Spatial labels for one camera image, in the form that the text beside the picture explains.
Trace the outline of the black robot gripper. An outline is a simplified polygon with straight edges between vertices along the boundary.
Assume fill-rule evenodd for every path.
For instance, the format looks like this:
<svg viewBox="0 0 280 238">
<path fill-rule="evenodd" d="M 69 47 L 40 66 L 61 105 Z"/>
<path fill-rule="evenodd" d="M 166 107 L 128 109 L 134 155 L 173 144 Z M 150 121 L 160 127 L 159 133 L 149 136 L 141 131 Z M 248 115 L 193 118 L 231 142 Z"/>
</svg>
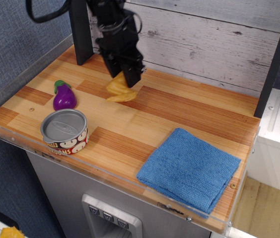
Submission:
<svg viewBox="0 0 280 238">
<path fill-rule="evenodd" d="M 96 39 L 100 53 L 112 78 L 123 71 L 128 87 L 136 85 L 144 71 L 143 56 L 137 49 L 138 34 L 135 17 L 139 15 L 131 10 L 121 12 L 93 10 L 97 19 L 97 28 L 102 37 Z"/>
</svg>

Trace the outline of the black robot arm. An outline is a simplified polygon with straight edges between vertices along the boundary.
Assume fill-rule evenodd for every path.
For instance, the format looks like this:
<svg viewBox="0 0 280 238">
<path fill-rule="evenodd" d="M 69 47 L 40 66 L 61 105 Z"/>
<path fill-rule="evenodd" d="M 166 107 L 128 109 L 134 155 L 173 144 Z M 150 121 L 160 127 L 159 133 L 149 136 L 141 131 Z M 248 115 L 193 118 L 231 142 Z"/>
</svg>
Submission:
<svg viewBox="0 0 280 238">
<path fill-rule="evenodd" d="M 124 74 L 127 86 L 132 88 L 144 71 L 143 56 L 137 49 L 136 13 L 124 9 L 124 0 L 88 0 L 87 4 L 97 19 L 102 37 L 95 40 L 112 77 Z"/>
</svg>

